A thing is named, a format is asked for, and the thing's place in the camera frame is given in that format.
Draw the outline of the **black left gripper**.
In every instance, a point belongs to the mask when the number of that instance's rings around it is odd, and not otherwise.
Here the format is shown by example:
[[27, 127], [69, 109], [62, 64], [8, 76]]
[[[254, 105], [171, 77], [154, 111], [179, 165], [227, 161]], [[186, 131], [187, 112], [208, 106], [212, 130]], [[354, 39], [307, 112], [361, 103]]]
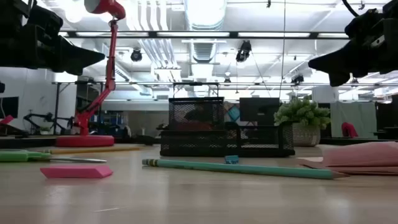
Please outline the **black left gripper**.
[[63, 19], [37, 0], [0, 0], [0, 67], [47, 68], [83, 75], [105, 55], [59, 36]]

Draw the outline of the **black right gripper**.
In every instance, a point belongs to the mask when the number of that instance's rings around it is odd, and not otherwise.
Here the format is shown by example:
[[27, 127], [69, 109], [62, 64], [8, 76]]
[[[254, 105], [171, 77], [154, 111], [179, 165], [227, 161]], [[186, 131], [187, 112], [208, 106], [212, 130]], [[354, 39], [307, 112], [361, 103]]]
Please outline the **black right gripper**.
[[398, 70], [398, 0], [390, 0], [381, 11], [368, 9], [361, 15], [347, 1], [345, 7], [354, 16], [345, 27], [351, 43], [311, 59], [308, 66], [329, 73], [330, 86], [341, 86], [348, 82], [350, 73], [356, 72], [358, 46], [360, 61], [368, 63], [367, 71], [386, 74]]

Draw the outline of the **pink sticky note pad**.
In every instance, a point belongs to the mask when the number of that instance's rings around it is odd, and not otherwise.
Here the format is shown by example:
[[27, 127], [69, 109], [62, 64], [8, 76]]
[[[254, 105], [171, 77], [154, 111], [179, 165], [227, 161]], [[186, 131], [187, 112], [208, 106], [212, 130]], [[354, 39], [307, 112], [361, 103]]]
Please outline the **pink sticky note pad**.
[[298, 158], [301, 166], [349, 175], [398, 175], [398, 142], [366, 142], [322, 150], [321, 157]]

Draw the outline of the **yellow pencil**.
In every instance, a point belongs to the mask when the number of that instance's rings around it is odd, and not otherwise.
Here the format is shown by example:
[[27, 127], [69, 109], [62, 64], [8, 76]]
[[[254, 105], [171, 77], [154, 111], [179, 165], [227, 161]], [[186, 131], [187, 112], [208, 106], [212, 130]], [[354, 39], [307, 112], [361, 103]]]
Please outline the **yellow pencil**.
[[138, 151], [139, 147], [135, 146], [113, 146], [113, 147], [83, 147], [83, 148], [69, 148], [69, 149], [46, 149], [42, 150], [43, 153], [49, 154], [83, 154], [83, 153], [96, 153], [96, 152], [118, 152], [118, 151]]

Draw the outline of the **pink eraser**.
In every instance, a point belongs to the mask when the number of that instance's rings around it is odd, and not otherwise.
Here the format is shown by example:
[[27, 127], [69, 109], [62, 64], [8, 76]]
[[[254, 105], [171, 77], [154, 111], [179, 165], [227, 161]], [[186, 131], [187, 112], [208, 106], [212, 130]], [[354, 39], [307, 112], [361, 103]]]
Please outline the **pink eraser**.
[[113, 174], [106, 165], [67, 165], [40, 168], [41, 173], [48, 179], [55, 178], [83, 178], [102, 179]]

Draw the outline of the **green-handled scissors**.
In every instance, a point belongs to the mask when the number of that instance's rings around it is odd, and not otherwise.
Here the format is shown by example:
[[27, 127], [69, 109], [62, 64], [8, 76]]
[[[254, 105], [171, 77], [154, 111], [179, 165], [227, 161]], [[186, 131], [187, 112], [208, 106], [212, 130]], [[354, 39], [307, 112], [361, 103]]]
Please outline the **green-handled scissors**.
[[0, 151], [0, 162], [33, 162], [33, 161], [68, 161], [68, 162], [89, 162], [89, 163], [106, 162], [106, 160], [101, 160], [101, 159], [54, 157], [50, 153], [26, 151], [26, 150]]

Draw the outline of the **teal pencil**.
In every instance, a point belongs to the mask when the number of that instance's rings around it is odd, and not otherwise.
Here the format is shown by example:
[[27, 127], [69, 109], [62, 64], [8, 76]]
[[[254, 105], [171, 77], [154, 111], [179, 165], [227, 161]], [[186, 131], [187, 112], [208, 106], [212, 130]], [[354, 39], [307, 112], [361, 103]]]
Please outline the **teal pencil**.
[[329, 169], [305, 169], [293, 167], [268, 167], [268, 166], [249, 166], [238, 164], [219, 164], [210, 162], [190, 162], [165, 159], [143, 159], [142, 165], [151, 167], [164, 167], [173, 169], [191, 169], [211, 172], [233, 172], [240, 174], [272, 175], [281, 177], [299, 177], [308, 179], [333, 180], [348, 175], [334, 172]]

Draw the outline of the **black mesh desk organizer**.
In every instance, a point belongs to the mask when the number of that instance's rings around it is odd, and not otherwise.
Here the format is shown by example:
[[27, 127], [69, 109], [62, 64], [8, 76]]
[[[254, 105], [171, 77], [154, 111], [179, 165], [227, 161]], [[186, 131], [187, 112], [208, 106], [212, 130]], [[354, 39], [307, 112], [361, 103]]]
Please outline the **black mesh desk organizer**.
[[292, 123], [276, 124], [278, 98], [169, 99], [169, 124], [160, 133], [161, 156], [290, 157], [295, 155]]

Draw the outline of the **red office chair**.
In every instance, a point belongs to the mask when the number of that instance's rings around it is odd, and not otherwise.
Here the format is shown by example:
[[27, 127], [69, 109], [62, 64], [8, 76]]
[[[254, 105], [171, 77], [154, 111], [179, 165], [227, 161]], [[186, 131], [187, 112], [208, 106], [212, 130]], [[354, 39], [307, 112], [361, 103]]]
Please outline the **red office chair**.
[[345, 138], [356, 138], [356, 137], [358, 137], [358, 134], [357, 134], [357, 132], [355, 130], [355, 127], [351, 123], [344, 122], [341, 125], [341, 131], [342, 131], [343, 137], [345, 137]]

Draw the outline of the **pale green curtain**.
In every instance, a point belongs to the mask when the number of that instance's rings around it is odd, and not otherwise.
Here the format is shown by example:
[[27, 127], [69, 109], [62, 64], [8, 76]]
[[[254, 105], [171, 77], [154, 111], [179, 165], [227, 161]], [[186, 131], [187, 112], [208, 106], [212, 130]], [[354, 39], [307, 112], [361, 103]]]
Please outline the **pale green curtain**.
[[330, 104], [331, 136], [342, 138], [341, 125], [346, 122], [352, 124], [359, 138], [375, 139], [377, 131], [375, 102], [337, 101]]

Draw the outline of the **green potted plant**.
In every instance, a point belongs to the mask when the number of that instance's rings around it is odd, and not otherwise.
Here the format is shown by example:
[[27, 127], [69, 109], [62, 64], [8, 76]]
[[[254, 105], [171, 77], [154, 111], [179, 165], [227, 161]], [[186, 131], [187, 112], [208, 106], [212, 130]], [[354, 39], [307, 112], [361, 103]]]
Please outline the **green potted plant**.
[[291, 123], [294, 146], [314, 147], [320, 142], [321, 130], [330, 124], [330, 110], [305, 96], [282, 103], [274, 114], [275, 124]]

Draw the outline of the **background robot arms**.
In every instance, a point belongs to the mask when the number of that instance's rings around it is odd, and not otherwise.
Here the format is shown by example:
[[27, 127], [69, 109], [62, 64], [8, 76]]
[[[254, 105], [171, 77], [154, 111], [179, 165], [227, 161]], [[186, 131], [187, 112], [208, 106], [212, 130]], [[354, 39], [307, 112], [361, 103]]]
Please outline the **background robot arms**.
[[[37, 123], [32, 121], [32, 117], [42, 118], [44, 122], [51, 123], [52, 125], [51, 127], [41, 127]], [[49, 132], [51, 129], [53, 131], [56, 131], [57, 128], [60, 128], [60, 134], [65, 134], [66, 128], [64, 128], [61, 124], [58, 123], [59, 119], [67, 121], [67, 127], [72, 128], [74, 122], [73, 116], [71, 116], [70, 118], [62, 118], [62, 117], [56, 118], [52, 113], [47, 113], [47, 114], [29, 113], [28, 115], [25, 115], [23, 117], [24, 121], [27, 121], [28, 123], [31, 124], [34, 134], [41, 134], [42, 131]]]

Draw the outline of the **red desk lamp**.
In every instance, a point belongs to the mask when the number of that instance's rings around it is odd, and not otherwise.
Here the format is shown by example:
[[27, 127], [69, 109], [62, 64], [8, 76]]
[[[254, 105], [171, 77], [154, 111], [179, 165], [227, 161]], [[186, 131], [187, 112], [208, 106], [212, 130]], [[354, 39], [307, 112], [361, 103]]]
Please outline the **red desk lamp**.
[[78, 135], [58, 137], [55, 141], [57, 147], [103, 147], [114, 145], [113, 136], [91, 135], [88, 122], [105, 98], [116, 88], [114, 75], [118, 21], [125, 18], [126, 12], [123, 6], [116, 0], [84, 0], [84, 6], [86, 11], [91, 14], [103, 14], [107, 12], [112, 16], [112, 19], [108, 22], [111, 30], [111, 40], [106, 64], [106, 81], [104, 90], [99, 96], [90, 105], [76, 114], [74, 125], [79, 127], [80, 133]]

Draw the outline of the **dark wall screen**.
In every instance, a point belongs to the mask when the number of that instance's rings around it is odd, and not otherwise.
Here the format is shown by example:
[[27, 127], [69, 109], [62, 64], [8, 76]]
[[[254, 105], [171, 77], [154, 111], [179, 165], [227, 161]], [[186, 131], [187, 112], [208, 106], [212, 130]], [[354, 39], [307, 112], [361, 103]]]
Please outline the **dark wall screen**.
[[0, 119], [6, 116], [18, 117], [19, 111], [19, 97], [4, 97], [0, 98]]

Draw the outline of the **black aluminium table frame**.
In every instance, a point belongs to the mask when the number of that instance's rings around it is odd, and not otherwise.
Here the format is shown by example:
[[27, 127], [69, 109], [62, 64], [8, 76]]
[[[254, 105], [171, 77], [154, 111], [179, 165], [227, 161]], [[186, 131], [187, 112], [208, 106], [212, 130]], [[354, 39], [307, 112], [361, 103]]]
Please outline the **black aluminium table frame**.
[[[37, 138], [15, 138], [15, 137], [1, 137], [0, 149], [24, 149], [28, 147], [49, 147], [54, 146], [56, 141], [55, 136], [44, 136]], [[247, 149], [247, 150], [262, 150], [262, 149], [293, 149], [293, 139], [282, 138], [278, 139], [236, 139], [236, 138], [188, 138], [175, 139], [172, 137], [152, 138], [150, 136], [139, 136], [136, 138], [115, 138], [115, 144], [144, 144], [151, 146], [159, 144], [166, 149], [178, 148], [183, 149]]]

